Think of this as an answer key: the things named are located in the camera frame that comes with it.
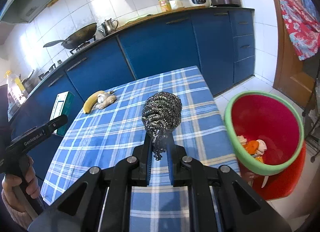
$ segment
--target red floral cloth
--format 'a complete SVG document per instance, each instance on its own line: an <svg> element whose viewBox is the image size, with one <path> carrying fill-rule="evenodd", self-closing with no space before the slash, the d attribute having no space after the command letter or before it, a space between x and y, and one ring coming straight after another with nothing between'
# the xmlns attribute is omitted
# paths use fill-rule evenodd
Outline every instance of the red floral cloth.
<svg viewBox="0 0 320 232"><path fill-rule="evenodd" d="M282 18L299 57L305 60L318 52L320 25L298 0L280 0Z"/></svg>

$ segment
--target stove burner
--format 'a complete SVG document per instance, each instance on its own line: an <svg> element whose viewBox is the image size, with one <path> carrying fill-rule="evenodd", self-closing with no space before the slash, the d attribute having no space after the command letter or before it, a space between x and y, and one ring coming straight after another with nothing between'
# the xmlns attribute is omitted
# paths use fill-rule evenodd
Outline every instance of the stove burner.
<svg viewBox="0 0 320 232"><path fill-rule="evenodd" d="M80 44L80 45L79 45L78 47L76 47L75 49L70 50L70 53L73 55L73 54L74 54L73 51L78 52L80 49L82 49L83 47L87 46L87 45L90 44L90 43L91 43L90 41L86 41L86 42Z"/></svg>

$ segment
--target green bucket rim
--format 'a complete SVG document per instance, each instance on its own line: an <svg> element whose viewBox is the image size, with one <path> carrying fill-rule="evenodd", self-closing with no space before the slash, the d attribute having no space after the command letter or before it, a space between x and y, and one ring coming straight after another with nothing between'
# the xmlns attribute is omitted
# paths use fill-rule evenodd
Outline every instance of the green bucket rim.
<svg viewBox="0 0 320 232"><path fill-rule="evenodd" d="M298 126L299 126L299 135L300 135L299 143L298 143L297 149L294 152L294 154L292 155L292 157L288 161L286 161L285 163L282 163L279 165L268 165L268 164L261 163L261 162L255 160L252 156L250 156L247 153L247 151L243 148L243 146L239 143L236 132L235 132L235 130L233 128L233 124L232 124L231 108L237 99L239 99L240 97L249 95L249 94L264 95L267 97L274 98L277 101L283 103L288 109L290 109L290 111L295 116L297 123L298 123ZM263 91L244 91L242 93L239 93L239 94L235 95L233 98L231 98L231 100L229 101L229 103L226 107L226 110L225 110L224 121L225 121L225 126L227 129L228 135L231 139L231 142L234 147L237 158L246 168L248 168L250 171L252 171L256 174L269 176L269 175L274 175L274 174L280 173L281 171L286 169L288 166L290 166L290 164L292 164L295 161L295 159L298 157L298 155L301 151L302 144L304 141L304 129L303 129L303 124L302 124L301 118L300 118L299 114L297 113L297 111L295 110L295 108L291 104L289 104L287 101L285 101L283 98L281 98L277 95L266 93Z"/></svg>

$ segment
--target can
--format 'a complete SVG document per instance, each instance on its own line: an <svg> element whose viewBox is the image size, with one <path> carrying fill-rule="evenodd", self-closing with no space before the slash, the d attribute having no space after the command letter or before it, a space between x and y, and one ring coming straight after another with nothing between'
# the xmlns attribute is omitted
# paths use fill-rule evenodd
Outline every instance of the can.
<svg viewBox="0 0 320 232"><path fill-rule="evenodd" d="M158 2L162 12L168 12L172 10L169 0L159 0Z"/></svg>

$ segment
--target sleeve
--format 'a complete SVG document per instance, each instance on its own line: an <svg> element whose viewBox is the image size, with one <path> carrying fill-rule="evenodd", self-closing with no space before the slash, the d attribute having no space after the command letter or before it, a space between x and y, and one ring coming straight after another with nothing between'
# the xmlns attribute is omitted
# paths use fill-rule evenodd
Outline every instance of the sleeve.
<svg viewBox="0 0 320 232"><path fill-rule="evenodd" d="M9 212L13 221L15 221L17 224L19 224L23 228L28 229L30 223L32 222L32 219L29 216L29 214L27 212L16 211L12 207L10 207L3 191L1 191L1 196L2 196L3 203L4 203L5 207L7 208L7 211Z"/></svg>

